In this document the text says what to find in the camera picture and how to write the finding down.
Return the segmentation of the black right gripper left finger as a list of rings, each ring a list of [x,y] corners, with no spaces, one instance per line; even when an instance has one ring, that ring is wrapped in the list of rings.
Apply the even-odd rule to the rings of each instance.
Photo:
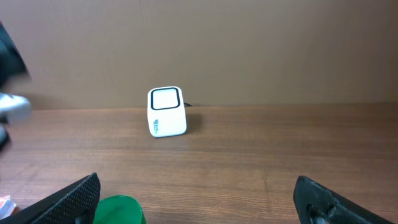
[[[1,220],[1,224],[92,224],[100,200],[97,173]]]

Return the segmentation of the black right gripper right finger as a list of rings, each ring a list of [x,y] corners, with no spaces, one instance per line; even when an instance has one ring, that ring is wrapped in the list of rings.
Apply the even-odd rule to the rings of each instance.
[[[296,181],[293,200],[301,223],[393,224],[303,175]]]

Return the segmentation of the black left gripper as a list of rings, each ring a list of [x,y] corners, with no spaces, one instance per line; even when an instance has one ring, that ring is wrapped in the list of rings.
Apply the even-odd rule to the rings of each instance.
[[[14,80],[30,80],[31,75],[15,43],[1,23],[1,89]]]

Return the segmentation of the green lid jar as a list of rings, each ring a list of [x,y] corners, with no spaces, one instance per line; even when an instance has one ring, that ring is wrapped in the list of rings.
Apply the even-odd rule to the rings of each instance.
[[[101,200],[93,224],[146,224],[140,203],[125,195],[115,195]]]

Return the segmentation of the red tissue pack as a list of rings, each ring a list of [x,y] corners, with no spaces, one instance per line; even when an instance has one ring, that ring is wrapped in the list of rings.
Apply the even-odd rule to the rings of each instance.
[[[17,208],[16,203],[13,201],[10,195],[1,197],[0,199],[0,219],[5,219],[14,213]]]

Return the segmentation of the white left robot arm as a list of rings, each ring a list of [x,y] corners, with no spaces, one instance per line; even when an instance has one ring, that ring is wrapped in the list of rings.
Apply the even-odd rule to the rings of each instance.
[[[28,69],[1,24],[1,122],[4,124],[15,123],[30,114],[31,106],[27,98],[4,91],[9,81],[20,76],[29,77]]]

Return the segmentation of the white barcode scanner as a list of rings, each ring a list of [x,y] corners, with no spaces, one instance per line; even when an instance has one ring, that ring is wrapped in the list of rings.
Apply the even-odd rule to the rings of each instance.
[[[187,118],[182,90],[177,86],[151,89],[147,94],[147,120],[155,138],[184,134]]]

